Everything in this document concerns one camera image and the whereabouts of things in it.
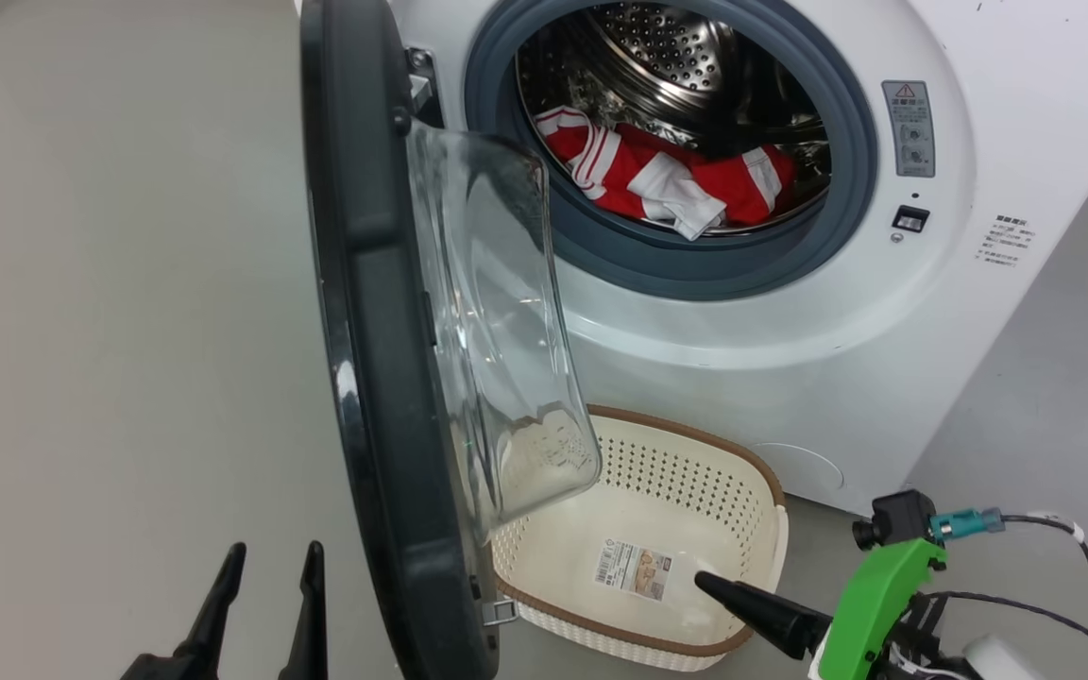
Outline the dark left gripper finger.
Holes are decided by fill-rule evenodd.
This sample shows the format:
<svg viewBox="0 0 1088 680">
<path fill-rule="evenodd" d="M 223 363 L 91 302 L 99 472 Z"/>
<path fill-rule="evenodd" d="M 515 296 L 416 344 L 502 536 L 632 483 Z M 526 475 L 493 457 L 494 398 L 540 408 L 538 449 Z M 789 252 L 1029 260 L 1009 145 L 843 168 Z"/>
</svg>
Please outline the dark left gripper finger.
<svg viewBox="0 0 1088 680">
<path fill-rule="evenodd" d="M 327 586 L 324 548 L 319 541 L 308 545 L 299 577 L 301 606 L 290 641 L 288 662 L 280 680 L 327 679 Z"/>
<path fill-rule="evenodd" d="M 246 543 L 228 547 L 189 634 L 174 653 L 174 659 L 182 666 L 177 679 L 217 679 L 230 606 L 237 598 L 246 558 Z"/>
</svg>

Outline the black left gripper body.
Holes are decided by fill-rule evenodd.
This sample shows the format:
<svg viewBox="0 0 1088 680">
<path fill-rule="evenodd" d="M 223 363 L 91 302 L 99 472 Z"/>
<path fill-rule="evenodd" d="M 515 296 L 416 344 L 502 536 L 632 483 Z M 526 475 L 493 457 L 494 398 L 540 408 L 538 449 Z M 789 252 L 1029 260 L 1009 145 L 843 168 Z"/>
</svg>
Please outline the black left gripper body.
<svg viewBox="0 0 1088 680">
<path fill-rule="evenodd" d="M 156 655 L 149 653 L 138 654 L 129 663 L 121 680 L 174 680 L 184 679 L 187 673 L 187 654 L 171 653 L 170 655 Z"/>
</svg>

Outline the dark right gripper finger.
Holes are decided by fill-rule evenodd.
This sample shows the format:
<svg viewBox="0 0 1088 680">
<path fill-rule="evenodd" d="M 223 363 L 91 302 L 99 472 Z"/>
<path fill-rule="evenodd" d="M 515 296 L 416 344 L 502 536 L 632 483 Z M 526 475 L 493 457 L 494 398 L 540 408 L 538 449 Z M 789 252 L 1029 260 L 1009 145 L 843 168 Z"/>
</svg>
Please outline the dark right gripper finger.
<svg viewBox="0 0 1088 680">
<path fill-rule="evenodd" d="M 696 572 L 694 582 L 753 633 L 795 662 L 819 650 L 832 625 L 832 617 L 821 611 L 708 571 Z"/>
</svg>

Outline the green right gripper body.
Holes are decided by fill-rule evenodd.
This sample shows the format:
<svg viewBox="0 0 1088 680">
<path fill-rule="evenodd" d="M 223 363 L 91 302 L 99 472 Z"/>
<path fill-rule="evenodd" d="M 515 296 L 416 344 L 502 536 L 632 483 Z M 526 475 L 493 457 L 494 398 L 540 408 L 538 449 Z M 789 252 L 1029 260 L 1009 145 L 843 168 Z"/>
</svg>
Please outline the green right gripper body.
<svg viewBox="0 0 1088 680">
<path fill-rule="evenodd" d="M 927 539 L 874 548 L 842 591 L 809 679 L 871 679 L 910 599 L 931 581 L 934 565 L 945 561 L 945 547 Z"/>
</svg>

